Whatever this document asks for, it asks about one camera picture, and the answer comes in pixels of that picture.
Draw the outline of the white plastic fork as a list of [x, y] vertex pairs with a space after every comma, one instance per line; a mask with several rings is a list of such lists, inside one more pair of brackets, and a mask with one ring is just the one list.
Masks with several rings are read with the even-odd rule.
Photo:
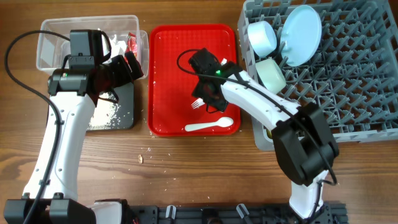
[[192, 104], [191, 107], [195, 110], [198, 109], [199, 107], [203, 106], [205, 102], [203, 101], [202, 98], [197, 98]]

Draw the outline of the white napkin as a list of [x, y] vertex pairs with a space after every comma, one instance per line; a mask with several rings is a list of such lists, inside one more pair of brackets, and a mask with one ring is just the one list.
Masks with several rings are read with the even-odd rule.
[[107, 41], [105, 40], [104, 36], [101, 37], [101, 40], [103, 44], [104, 55], [107, 55], [109, 52], [111, 52], [111, 56], [109, 60], [106, 61], [106, 63], [110, 63], [112, 57], [115, 57], [117, 55], [124, 55], [127, 49], [127, 35], [110, 35], [110, 37], [108, 37], [108, 40], [112, 48], [111, 50], [109, 50]]

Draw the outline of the red snack wrapper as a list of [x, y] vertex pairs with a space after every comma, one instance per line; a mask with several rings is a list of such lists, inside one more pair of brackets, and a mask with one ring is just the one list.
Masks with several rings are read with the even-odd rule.
[[125, 53], [132, 52], [135, 58], [137, 58], [137, 51], [138, 51], [137, 37], [135, 34], [130, 32], [127, 35]]

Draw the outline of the white plastic spoon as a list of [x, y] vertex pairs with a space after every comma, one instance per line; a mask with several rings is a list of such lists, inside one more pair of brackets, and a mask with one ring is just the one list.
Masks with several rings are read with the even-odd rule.
[[209, 123], [195, 123], [188, 124], [184, 127], [184, 130], [187, 132], [198, 131], [205, 128], [211, 128], [214, 126], [218, 126], [221, 128], [226, 128], [234, 124], [234, 120], [229, 117], [221, 117], [219, 120]]

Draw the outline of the green bowl with food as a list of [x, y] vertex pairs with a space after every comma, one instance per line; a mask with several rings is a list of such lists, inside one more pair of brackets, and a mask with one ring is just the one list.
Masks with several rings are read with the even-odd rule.
[[256, 71], [261, 82], [270, 92], [278, 94], [286, 86], [282, 70], [272, 58], [256, 63]]

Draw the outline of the yellow plastic cup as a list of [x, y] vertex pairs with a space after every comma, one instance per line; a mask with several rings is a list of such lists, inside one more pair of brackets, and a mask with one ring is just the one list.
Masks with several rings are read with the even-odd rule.
[[266, 129], [267, 137], [272, 139], [272, 133], [270, 130]]

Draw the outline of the light blue bowl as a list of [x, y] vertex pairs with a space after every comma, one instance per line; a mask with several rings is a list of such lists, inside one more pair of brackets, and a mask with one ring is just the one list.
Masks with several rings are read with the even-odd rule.
[[249, 42], [259, 57], [266, 57], [277, 47], [277, 37], [272, 26], [267, 21], [248, 25]]

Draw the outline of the light blue plate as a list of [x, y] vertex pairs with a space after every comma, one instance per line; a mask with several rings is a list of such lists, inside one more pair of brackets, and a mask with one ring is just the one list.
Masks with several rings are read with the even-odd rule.
[[298, 67], [309, 61], [317, 51], [322, 36], [322, 23], [318, 12], [311, 6], [296, 7], [282, 28], [280, 47], [287, 65]]

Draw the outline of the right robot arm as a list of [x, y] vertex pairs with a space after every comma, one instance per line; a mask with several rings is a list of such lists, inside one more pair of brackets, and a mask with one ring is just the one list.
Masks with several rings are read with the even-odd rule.
[[302, 221], [314, 221], [323, 206], [323, 186], [338, 183], [332, 165], [339, 149], [323, 110], [279, 97], [206, 48], [190, 53], [189, 73], [198, 77], [192, 95], [215, 112], [236, 105], [271, 132], [278, 165], [292, 182], [289, 206]]

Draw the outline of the black waste tray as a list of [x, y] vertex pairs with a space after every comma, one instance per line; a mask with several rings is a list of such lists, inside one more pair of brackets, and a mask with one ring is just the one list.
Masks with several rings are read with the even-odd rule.
[[[117, 128], [107, 130], [129, 129], [134, 123], [134, 84], [127, 83], [115, 88], [114, 91], [119, 97], [117, 104], [120, 106], [118, 112], [120, 124]], [[76, 91], [58, 91], [55, 96], [50, 97], [50, 100], [59, 110], [63, 121], [77, 118], [78, 124], [87, 126], [97, 107], [89, 95], [79, 96]]]

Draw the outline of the clear plastic waste bin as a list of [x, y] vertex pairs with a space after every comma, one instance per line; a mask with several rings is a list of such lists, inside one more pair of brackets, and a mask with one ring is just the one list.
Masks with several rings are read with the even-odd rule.
[[[106, 32], [108, 37], [112, 34], [128, 35], [133, 33], [137, 37], [139, 61], [143, 79], [148, 76], [149, 66], [149, 40], [146, 31], [139, 28], [139, 20], [135, 15], [122, 16], [91, 16], [69, 17], [61, 19], [47, 19], [41, 25], [42, 30], [55, 32], [65, 37], [70, 36], [71, 30], [96, 29]], [[56, 68], [60, 68], [63, 59], [70, 54], [70, 43], [57, 36], [40, 34], [37, 44], [36, 67], [41, 72], [51, 75]]]

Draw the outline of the grey dishwasher rack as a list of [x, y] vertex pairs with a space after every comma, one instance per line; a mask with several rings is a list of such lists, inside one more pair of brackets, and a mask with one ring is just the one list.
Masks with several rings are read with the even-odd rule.
[[323, 109], [338, 142], [397, 139], [397, 24], [387, 1], [309, 1], [322, 22], [315, 55], [291, 67], [281, 97]]

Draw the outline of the red serving tray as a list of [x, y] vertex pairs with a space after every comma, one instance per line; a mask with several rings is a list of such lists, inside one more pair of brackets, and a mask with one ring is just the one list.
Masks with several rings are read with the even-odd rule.
[[[192, 108], [196, 100], [192, 96], [198, 77], [185, 73], [179, 66], [189, 70], [188, 59], [192, 49], [206, 48], [217, 59], [237, 61], [234, 31], [224, 24], [168, 25], [158, 26], [150, 33], [148, 74], [149, 129], [158, 136], [216, 136], [235, 133], [241, 124], [241, 111], [228, 105], [225, 112], [216, 112], [212, 107]], [[186, 125], [211, 123], [221, 117], [232, 118], [231, 126], [214, 126], [187, 132]]]

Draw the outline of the spilled rice in tray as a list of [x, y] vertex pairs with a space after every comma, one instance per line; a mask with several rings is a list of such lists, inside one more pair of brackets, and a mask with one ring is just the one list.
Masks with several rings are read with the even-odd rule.
[[105, 98], [105, 100], [98, 100], [97, 107], [88, 125], [88, 131], [114, 129], [120, 124], [118, 115], [120, 106], [108, 101], [115, 100], [114, 95], [102, 93], [100, 97]]

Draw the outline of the food crumb on table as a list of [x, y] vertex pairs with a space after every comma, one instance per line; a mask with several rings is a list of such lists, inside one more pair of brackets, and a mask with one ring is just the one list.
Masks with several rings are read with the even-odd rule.
[[138, 161], [140, 164], [144, 162], [143, 156], [141, 154], [138, 155]]

